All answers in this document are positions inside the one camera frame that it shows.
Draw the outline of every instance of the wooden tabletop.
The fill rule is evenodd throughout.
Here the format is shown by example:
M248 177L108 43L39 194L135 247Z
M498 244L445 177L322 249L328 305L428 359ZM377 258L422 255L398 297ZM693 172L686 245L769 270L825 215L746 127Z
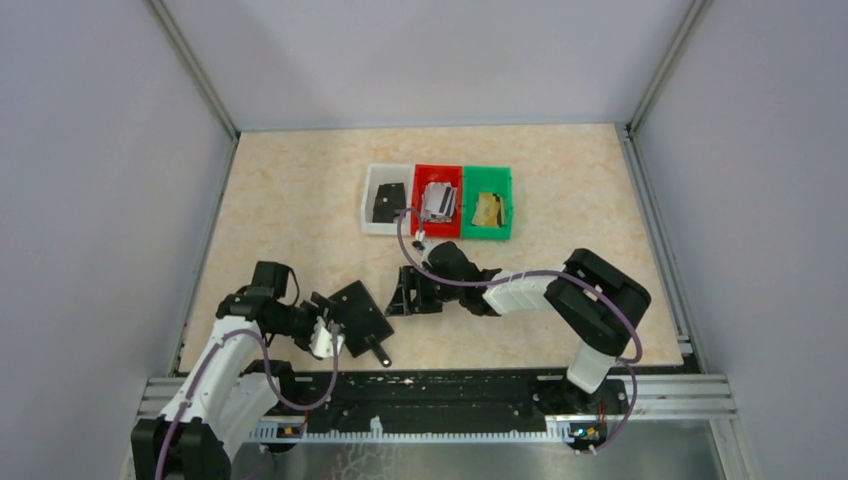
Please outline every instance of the wooden tabletop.
M642 364L682 363L613 125L541 125L244 133L189 321L181 370L197 362L218 303L250 282L258 260L293 267L301 298L312 291L329 296L362 280L377 305L388 304L404 258L396 238L360 231L369 163L510 167L512 238L458 241L468 258L480 268L520 271L556 265L575 248L589 248L653 297L637 330L645 349ZM448 304L440 314L390 317L389 322L395 334L383 347L394 362L391 368L402 370L565 366L579 341L553 312L475 317ZM270 351L291 361L296 371L332 367L288 338L278 337ZM354 359L344 351L340 365L382 369L370 353Z

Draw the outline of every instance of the table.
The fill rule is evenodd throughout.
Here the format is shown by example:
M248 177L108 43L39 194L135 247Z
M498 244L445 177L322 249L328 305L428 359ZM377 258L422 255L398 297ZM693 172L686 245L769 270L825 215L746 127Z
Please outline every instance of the table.
M534 125L244 133L188 324L181 370L191 369L229 293L250 282L258 260L292 266L303 294L329 296L362 280L377 305L391 299L404 264L397 239L360 231L369 163L507 166L515 208L507 242L459 240L480 268L520 271L561 263L587 247L640 282L653 303L638 327L643 365L682 357L613 125ZM293 297L294 288L284 300ZM567 365L579 338L553 312L475 317L457 304L432 315L390 317L383 342L392 369ZM625 355L632 354L628 347ZM273 358L295 371L329 370L287 338ZM342 370L381 370L374 355Z

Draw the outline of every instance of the white wall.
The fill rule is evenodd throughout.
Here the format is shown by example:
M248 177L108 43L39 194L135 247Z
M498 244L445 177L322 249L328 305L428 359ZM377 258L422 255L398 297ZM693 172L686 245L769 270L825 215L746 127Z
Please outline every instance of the white wall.
M848 470L848 3L716 2L638 140L764 478Z
M0 470L112 479L229 141L140 0L0 2Z
M167 0L242 130L629 120L689 0Z

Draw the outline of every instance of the gray floor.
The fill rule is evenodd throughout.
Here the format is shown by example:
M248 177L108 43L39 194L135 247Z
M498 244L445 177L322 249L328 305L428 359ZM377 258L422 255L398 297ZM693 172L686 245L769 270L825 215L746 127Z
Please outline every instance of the gray floor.
M233 479L261 459L236 458ZM598 457L564 445L298 445L268 461L256 479L721 479L706 422L634 422Z

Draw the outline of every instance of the metal frame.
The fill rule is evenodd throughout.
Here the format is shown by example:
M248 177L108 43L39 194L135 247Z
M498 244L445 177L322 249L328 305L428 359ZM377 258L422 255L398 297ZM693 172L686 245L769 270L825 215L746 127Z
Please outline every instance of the metal frame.
M210 111L233 140L229 156L229 165L227 166L227 173L222 178L220 188L221 194L218 198L218 204L209 221L207 245L198 260L198 266L195 272L195 285L183 311L183 321L185 322L188 319L188 314L195 301L200 277L203 272L209 245L211 243L212 232L214 231L218 211L221 206L223 192L226 187L229 171L238 146L240 132L233 124L223 102L215 92L212 83L185 40L179 26L165 5L164 0L144 0L144 2L148 6L152 16L162 28L169 44L177 55L180 63L185 68L186 73L191 77ZM648 233L654 260L657 264L657 268L659 269L663 289L666 297L668 298L672 316L677 324L678 342L681 353L684 357L688 357L690 355L694 356L697 360L698 366L703 372L707 371L707 364L703 358L703 350L698 344L698 336L691 323L692 316L688 301L686 300L686 291L681 282L680 273L674 260L674 252L672 250L671 243L669 242L668 234L664 228L662 215L659 211L657 199L650 183L651 177L648 172L648 166L644 161L637 138L639 130L644 125L648 114L670 78L674 67L679 62L695 27L704 17L711 3L712 0L693 0L691 2L682 24L677 30L668 51L664 55L653 79L645 91L633 118L626 125L616 125L616 132L621 143L622 152L624 153L625 163L627 164L632 184L636 191L637 200L645 222L645 228ZM177 355L175 356L172 365L173 372L176 371L176 368L179 365L179 352L181 348L182 338L180 339L180 346L177 349ZM627 392L630 394L632 386L629 376L613 376L613 378L623 380L625 382ZM174 393L176 393L182 381L183 379L174 377L150 378L138 409L139 417L150 416L158 413L165 403L165 398L172 397ZM745 435L739 422L733 396L724 375L684 373L673 375L641 374L639 377L639 387L640 394L637 399L635 414L632 418L634 421L709 420L713 438L715 440L716 456L718 461L721 463L725 477L734 480L758 477L756 474L757 470L752 460L753 457L747 447ZM553 425L558 425L561 422L580 421L581 419L582 418L580 416L560 415L552 416L548 420L553 422ZM260 423L260 427L263 425L269 427L273 426L275 422L286 422L290 420L291 419L280 417L266 418ZM254 433L256 435L261 435L261 431L259 431L259 429L257 429ZM450 434L441 436L429 435L428 440L437 442L522 442L540 441L540 439L541 441L550 440L543 438L543 434L542 437L539 436L540 434L529 434L526 436L506 434L501 436L485 436L485 438L483 436L480 438L472 436L462 439L450 438L449 435ZM409 438L393 438L391 435L387 436L387 434L384 434L382 431L372 431L370 433L363 433L355 436L350 436L349 434L340 434L336 436L314 435L313 438L312 436L307 435L302 441L318 443L357 441L367 443L370 441L403 442L405 440L409 440ZM122 470L121 478L132 477L131 455L128 454L127 461L125 462Z

